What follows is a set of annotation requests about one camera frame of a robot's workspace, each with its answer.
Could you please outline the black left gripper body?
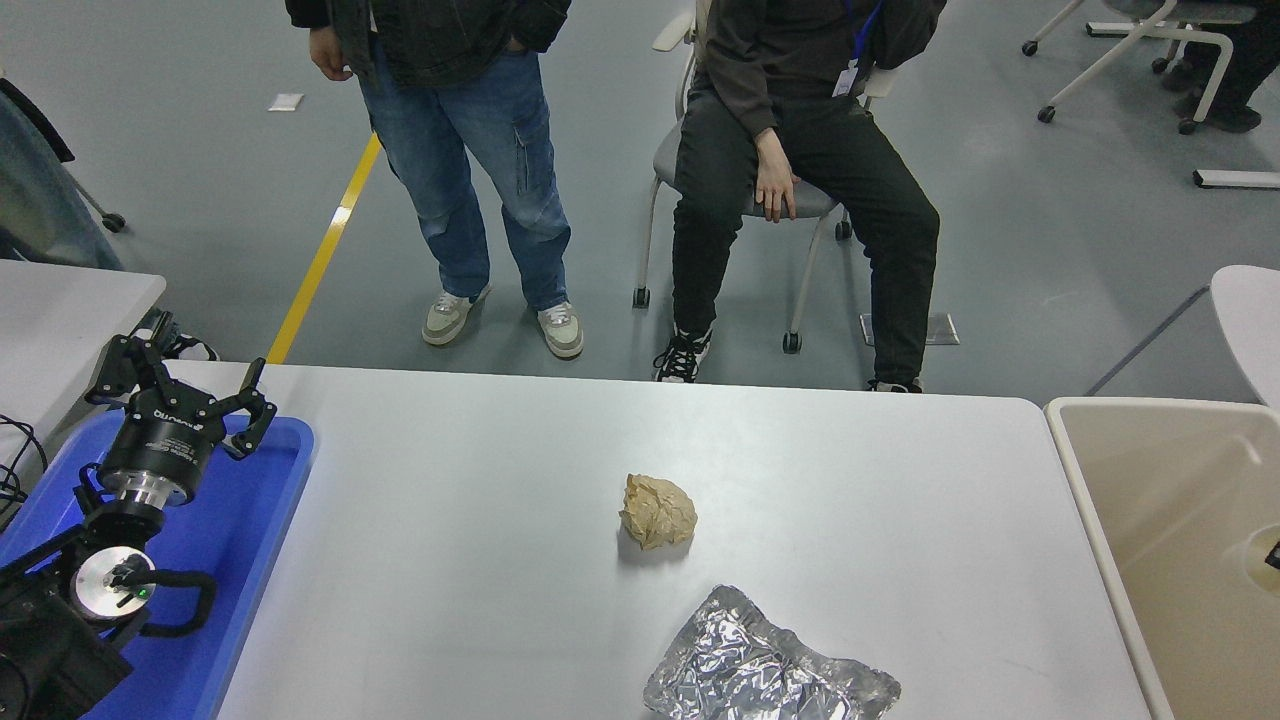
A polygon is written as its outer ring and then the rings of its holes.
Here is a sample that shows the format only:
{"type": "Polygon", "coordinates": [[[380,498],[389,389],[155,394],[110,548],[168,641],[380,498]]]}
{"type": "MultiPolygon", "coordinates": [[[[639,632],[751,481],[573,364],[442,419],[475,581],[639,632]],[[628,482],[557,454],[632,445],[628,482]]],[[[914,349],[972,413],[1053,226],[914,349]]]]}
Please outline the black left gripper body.
{"type": "Polygon", "coordinates": [[[223,419],[210,411],[215,398],[200,389],[180,391],[170,404],[157,389],[136,393],[105,459],[100,484],[119,486],[123,477],[148,473],[178,486],[200,486],[214,446],[227,436],[223,419]]]}

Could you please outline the person's right hand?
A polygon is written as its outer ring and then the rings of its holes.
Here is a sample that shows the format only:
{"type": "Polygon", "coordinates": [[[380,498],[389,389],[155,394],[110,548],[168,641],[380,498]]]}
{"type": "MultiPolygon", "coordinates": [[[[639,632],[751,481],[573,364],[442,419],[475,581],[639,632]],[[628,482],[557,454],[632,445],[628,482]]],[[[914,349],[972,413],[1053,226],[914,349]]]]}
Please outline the person's right hand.
{"type": "Polygon", "coordinates": [[[756,150],[756,181],[754,202],[762,217],[773,223],[797,219],[794,174],[788,156],[774,128],[765,128],[753,140],[756,150]]]}
{"type": "Polygon", "coordinates": [[[346,60],[338,35],[330,26],[308,29],[308,55],[312,64],[329,81],[344,82],[355,76],[346,60]]]}

